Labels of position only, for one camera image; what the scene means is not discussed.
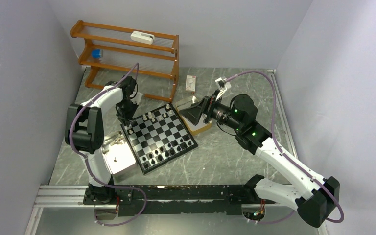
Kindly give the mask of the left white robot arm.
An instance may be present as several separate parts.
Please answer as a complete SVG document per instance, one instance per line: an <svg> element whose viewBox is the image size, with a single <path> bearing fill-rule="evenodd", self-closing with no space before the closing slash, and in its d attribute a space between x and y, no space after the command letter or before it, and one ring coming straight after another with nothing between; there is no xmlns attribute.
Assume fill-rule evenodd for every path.
<svg viewBox="0 0 376 235"><path fill-rule="evenodd" d="M71 104L67 110L65 143L81 156L89 175L85 198L91 203L109 204L117 199L102 153L104 113L115 108L118 120L129 125L142 94L131 76L119 82L109 82L96 96L81 104Z"/></svg>

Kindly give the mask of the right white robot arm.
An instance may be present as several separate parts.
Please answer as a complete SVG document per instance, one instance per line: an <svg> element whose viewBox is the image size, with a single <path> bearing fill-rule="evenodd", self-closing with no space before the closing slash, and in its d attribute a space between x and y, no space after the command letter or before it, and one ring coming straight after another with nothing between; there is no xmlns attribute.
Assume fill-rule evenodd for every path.
<svg viewBox="0 0 376 235"><path fill-rule="evenodd" d="M181 109L179 113L197 125L210 119L230 127L237 143L252 155L269 163L289 181L289 185L275 183L257 175L249 180L245 198L255 203L265 199L287 206L297 212L308 225L319 228L337 208L340 193L339 181L311 170L275 140L274 136L256 121L258 109L246 94L235 96L230 105L221 104L215 95Z"/></svg>

